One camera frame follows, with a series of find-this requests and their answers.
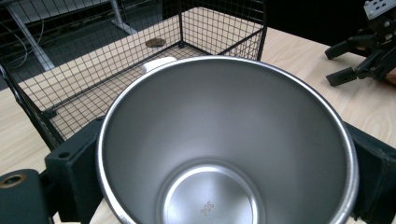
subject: stainless steel cup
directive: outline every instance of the stainless steel cup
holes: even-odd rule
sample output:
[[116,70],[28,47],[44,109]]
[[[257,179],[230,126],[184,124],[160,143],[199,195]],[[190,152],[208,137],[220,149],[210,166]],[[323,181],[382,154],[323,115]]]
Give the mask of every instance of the stainless steel cup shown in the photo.
[[357,194],[355,149],[332,107],[239,58],[148,72],[110,107],[97,152],[126,223],[342,223]]

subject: cable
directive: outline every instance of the cable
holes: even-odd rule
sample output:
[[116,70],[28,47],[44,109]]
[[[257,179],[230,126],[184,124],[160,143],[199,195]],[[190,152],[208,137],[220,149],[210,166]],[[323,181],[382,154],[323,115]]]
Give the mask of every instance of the cable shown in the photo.
[[[18,61],[18,60],[20,60],[20,59],[23,58],[23,61],[22,61],[20,64],[18,64],[18,65],[16,65],[16,66],[11,66],[11,67],[9,67],[9,68],[19,68],[19,67],[21,67],[21,66],[26,62],[27,56],[28,56],[30,53],[32,53],[33,49],[30,49],[29,52],[28,52],[28,50],[27,50],[27,48],[26,48],[26,45],[23,43],[23,41],[22,41],[13,31],[11,31],[8,27],[6,27],[2,22],[0,22],[0,24],[1,24],[4,28],[6,28],[10,33],[12,33],[12,34],[21,42],[21,44],[23,45],[23,48],[24,48],[24,50],[25,50],[24,56],[21,56],[21,57],[15,59],[15,60],[11,61],[10,63],[6,64],[6,65],[10,65],[10,64],[15,63],[16,61]],[[40,43],[43,34],[44,34],[44,21],[41,20],[41,33],[40,33],[40,37],[39,37],[38,40],[37,40],[37,45]]]

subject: wooden table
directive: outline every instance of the wooden table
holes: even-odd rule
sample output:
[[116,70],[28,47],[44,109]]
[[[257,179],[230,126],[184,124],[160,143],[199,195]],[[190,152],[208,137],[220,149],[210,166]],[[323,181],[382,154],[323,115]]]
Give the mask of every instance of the wooden table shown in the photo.
[[[327,48],[268,29],[262,61],[299,77],[322,94],[343,120],[396,147],[396,88],[370,78],[331,87],[327,75],[354,67],[363,58],[348,53],[329,61],[324,54]],[[9,90],[0,91],[0,136],[0,175],[23,168],[39,172],[45,169],[43,158],[49,150]],[[92,220],[92,223],[117,222],[105,202]]]

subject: black wire cage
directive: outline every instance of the black wire cage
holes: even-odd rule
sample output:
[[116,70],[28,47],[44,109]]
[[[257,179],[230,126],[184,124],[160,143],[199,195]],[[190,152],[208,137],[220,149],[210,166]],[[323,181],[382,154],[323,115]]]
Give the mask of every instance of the black wire cage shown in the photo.
[[142,76],[173,56],[260,60],[259,0],[4,0],[0,69],[17,102],[55,149]]

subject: black mount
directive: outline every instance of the black mount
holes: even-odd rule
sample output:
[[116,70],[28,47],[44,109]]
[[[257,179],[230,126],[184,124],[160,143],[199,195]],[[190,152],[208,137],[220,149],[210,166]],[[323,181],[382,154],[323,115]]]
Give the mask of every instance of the black mount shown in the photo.
[[[102,119],[66,140],[45,158],[47,169],[0,176],[0,223],[89,223],[103,199],[95,151]],[[396,149],[346,123],[359,162],[360,184],[353,217],[390,224],[396,214]]]

